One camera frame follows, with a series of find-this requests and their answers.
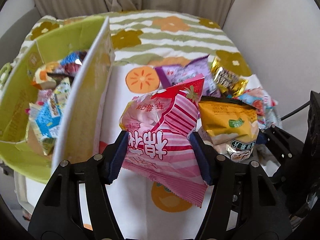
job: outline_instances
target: purple snack bag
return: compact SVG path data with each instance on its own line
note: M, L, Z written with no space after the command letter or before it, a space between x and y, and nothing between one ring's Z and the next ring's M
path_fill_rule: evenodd
M208 56L192 60L185 67L181 65L164 65L155 67L163 88L174 86L198 74L204 76L202 96L221 97L220 90L213 81L208 67Z

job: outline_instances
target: blue candy wrapper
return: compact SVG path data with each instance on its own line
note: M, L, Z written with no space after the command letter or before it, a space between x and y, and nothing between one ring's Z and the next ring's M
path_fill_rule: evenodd
M35 121L42 134L42 140L58 137L60 120L63 116L70 91L69 78L65 78L41 108Z
M77 64L82 63L86 55L87 55L86 51L72 52L60 62L60 65L63 66L69 63L77 63Z

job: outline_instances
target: flower pattern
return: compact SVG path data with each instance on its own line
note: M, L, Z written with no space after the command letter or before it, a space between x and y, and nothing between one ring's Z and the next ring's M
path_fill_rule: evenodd
M163 60L152 60L148 65L152 66L164 66L164 65L181 65L185 67L190 63L191 60L184 57L166 57Z
M221 65L237 75L250 76L251 71L239 52L217 50L216 55L220 58Z
M33 41L35 38L41 36L42 34L47 33L48 31L52 31L54 29L57 29L59 27L60 27L60 25L57 23L52 24L51 22L42 22L39 27L36 27L32 31L32 35L31 35L30 39Z
M169 16L167 18L156 19L152 22L153 25L161 27L161 31L177 32L187 31L190 29L188 24L185 24L180 18L176 16Z
M221 29L219 24L216 22L213 22L212 20L205 19L205 18L199 18L199 24L208 28L213 28L213 29Z
M141 44L139 35L143 34L141 30L121 30L112 36L112 43L114 49L122 49L126 47L134 47Z

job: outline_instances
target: orange persimmon illustration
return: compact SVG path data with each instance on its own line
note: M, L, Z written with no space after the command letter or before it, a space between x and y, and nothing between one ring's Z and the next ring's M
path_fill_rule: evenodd
M173 194L167 187L154 182L151 189L153 203L166 212L182 212L192 207L192 204Z
M131 92L147 94L159 87L160 80L153 68L143 66L129 71L125 77L125 83Z

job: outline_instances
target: black cable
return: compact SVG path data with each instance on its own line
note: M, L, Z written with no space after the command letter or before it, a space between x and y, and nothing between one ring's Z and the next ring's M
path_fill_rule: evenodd
M300 112L302 109L306 108L308 105L310 104L310 101L306 102L305 104L303 104L302 106L298 107L296 110L292 111L289 114L286 114L285 116L281 117L281 121L287 119L288 117L296 114L297 112Z

